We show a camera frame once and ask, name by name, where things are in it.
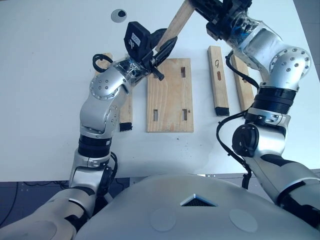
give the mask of wooden plank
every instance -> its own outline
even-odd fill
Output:
[[[191,4],[190,0],[184,0],[179,10],[176,12],[174,18],[172,19],[169,27],[166,29],[162,38],[158,42],[155,50],[159,52],[160,47],[168,40],[178,36],[181,30],[184,28],[185,24],[191,17],[195,8]]]
[[[209,46],[208,56],[215,113],[217,116],[229,116],[229,103],[221,47]]]
[[[235,55],[231,57],[232,66],[239,72],[248,75],[247,65]],[[243,80],[238,74],[234,72],[234,79],[236,84],[236,90],[238,92],[238,98],[240,102],[241,111],[247,110],[254,102],[254,93],[252,86],[247,81]]]
[[[190,58],[169,58],[159,67],[164,79],[147,80],[147,132],[194,131]]]
[[[112,54],[110,52],[104,53],[112,59]],[[96,63],[100,68],[106,69],[110,63],[107,60],[97,61]],[[125,100],[124,105],[119,110],[119,123],[120,123],[120,132],[132,130],[132,93],[128,95]]]

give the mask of black wire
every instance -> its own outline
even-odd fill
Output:
[[[94,69],[99,72],[99,73],[103,73],[106,69],[103,69],[101,67],[99,67],[97,65],[97,61],[100,60],[107,60],[109,63],[113,63],[114,61],[112,61],[112,59],[110,57],[108,57],[107,55],[104,55],[104,54],[95,54],[93,57],[92,57],[92,65],[94,67]]]
[[[9,212],[7,213],[7,215],[5,216],[5,218],[3,219],[3,221],[0,223],[0,227],[2,226],[2,224],[4,224],[4,222],[7,220],[7,218],[9,217],[9,215],[11,214],[12,212],[12,209],[14,208],[15,206],[15,203],[16,203],[16,200],[17,200],[17,195],[18,195],[18,182],[16,182],[16,186],[15,186],[15,194],[14,194],[14,199],[13,199],[13,203],[10,207],[10,210]]]
[[[117,155],[115,155],[113,152],[110,153],[111,158],[114,161],[114,168],[112,170],[111,178],[110,178],[110,183],[113,182],[113,180],[116,177],[117,171],[118,171],[118,158]]]
[[[219,132],[220,132],[220,129],[223,127],[224,124],[226,124],[227,122],[229,122],[231,120],[243,117],[246,112],[247,112],[247,110],[239,112],[239,113],[237,113],[235,115],[228,116],[225,119],[223,119],[222,121],[220,121],[218,123],[218,126],[216,127],[216,134],[215,134],[216,138],[217,138],[218,142],[220,143],[220,145],[222,146],[222,148],[228,153],[228,156],[232,156],[247,171],[247,174],[243,175],[243,180],[242,180],[242,187],[244,189],[248,189],[249,180],[250,180],[250,178],[252,176],[251,169],[250,169],[249,165],[246,163],[246,161],[243,158],[241,158],[237,154],[235,154],[234,151],[232,151],[227,145],[225,145],[222,142],[222,140],[220,139],[220,136],[219,136]]]
[[[235,69],[231,62],[230,62],[230,58],[231,56],[234,54],[234,51],[232,50],[228,56],[225,57],[225,64],[236,74],[238,74],[240,77],[242,77],[243,80],[246,80],[248,83],[250,83],[251,85],[253,85],[257,90],[259,89],[259,84],[251,77],[245,75],[244,73],[238,71],[237,69]]]
[[[230,61],[230,58],[231,56],[234,54],[234,51],[232,50],[228,56],[225,57],[225,63],[226,65],[233,71],[235,72],[236,74],[238,74],[240,77],[242,77],[243,80],[246,80],[249,84],[253,85],[257,90],[259,89],[259,85],[258,83],[251,77],[245,75],[244,73],[238,71],[237,69],[235,69],[232,64],[231,64],[231,61]],[[220,139],[220,136],[219,136],[219,132],[220,132],[220,129],[223,127],[224,124],[226,124],[227,122],[231,121],[231,120],[234,120],[234,119],[237,119],[237,118],[241,118],[241,117],[244,117],[246,112],[248,110],[244,110],[244,111],[241,111],[235,115],[232,115],[232,116],[228,116],[226,117],[224,120],[220,121],[218,123],[218,126],[216,127],[216,138],[218,140],[218,142],[220,143],[220,145],[222,146],[222,148],[228,153],[228,156],[232,156],[238,163],[240,163],[244,168],[245,170],[247,171],[247,174],[244,174],[243,175],[243,180],[242,180],[242,187],[245,188],[245,189],[248,189],[248,186],[249,186],[249,181],[250,181],[250,178],[252,176],[252,171],[249,167],[249,165],[246,163],[246,161],[239,157],[234,151],[232,151],[227,145],[225,145],[222,140]]]

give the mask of black band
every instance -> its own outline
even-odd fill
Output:
[[[109,154],[111,138],[96,139],[80,135],[78,153],[88,158],[102,158]]]
[[[260,87],[252,107],[287,114],[294,103],[296,91],[283,88]]]

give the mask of wooden board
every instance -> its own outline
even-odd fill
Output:
[[[209,46],[208,56],[215,113],[217,116],[229,116],[229,103],[221,47]]]
[[[247,65],[240,60],[235,55],[231,57],[232,66],[239,72],[248,75]],[[243,80],[238,74],[234,73],[234,79],[236,84],[236,90],[238,93],[238,98],[240,102],[241,111],[247,110],[254,102],[254,93],[252,91],[252,86],[247,81]]]
[[[166,29],[162,38],[158,42],[155,50],[159,52],[160,47],[168,40],[178,36],[181,30],[184,28],[185,24],[191,17],[195,8],[192,6],[190,0],[184,0],[179,10],[176,12],[174,18],[172,19],[169,27]]]
[[[112,59],[110,52],[104,53],[104,55]],[[107,60],[97,61],[96,64],[102,69],[106,69],[110,65]],[[127,96],[124,105],[119,110],[119,123],[121,132],[132,130],[132,93]]]
[[[153,74],[147,80],[147,132],[192,133],[190,58],[166,59],[158,70],[165,76],[162,81]]]

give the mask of black tape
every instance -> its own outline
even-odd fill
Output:
[[[132,130],[132,122],[120,123],[120,132]]]
[[[217,106],[215,108],[215,113],[216,113],[217,116],[230,116],[228,107]]]

